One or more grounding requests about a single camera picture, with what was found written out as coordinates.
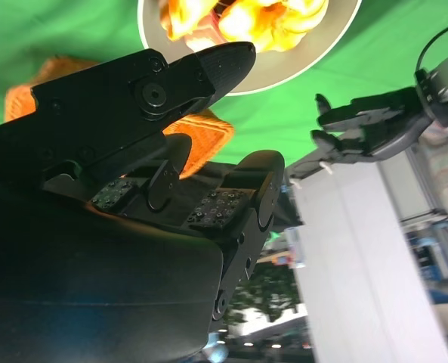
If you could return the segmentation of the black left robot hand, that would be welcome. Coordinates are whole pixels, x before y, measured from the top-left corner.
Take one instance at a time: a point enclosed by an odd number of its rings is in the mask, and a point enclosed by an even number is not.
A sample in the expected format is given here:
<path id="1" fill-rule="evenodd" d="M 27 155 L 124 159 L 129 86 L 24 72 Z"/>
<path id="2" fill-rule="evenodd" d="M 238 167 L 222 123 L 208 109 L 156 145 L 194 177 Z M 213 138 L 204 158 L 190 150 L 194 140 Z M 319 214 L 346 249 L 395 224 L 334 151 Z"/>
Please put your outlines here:
<path id="1" fill-rule="evenodd" d="M 432 124 L 413 87 L 355 98 L 337 108 L 322 94 L 315 101 L 320 129 L 311 137 L 332 163 L 387 160 L 414 144 Z"/>

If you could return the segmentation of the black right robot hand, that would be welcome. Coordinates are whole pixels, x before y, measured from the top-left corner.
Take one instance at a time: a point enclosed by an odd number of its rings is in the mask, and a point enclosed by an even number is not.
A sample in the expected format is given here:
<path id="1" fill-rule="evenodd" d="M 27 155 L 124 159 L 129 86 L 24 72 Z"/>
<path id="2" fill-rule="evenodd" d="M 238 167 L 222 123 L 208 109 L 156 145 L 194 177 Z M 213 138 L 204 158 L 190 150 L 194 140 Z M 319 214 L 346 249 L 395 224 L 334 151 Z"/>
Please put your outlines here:
<path id="1" fill-rule="evenodd" d="M 191 140 L 163 132 L 255 59 L 250 42 L 139 51 L 33 87 L 35 110 L 0 125 L 0 362 L 177 362 L 207 344 L 272 229 L 284 160 L 249 154 L 168 225 Z"/>

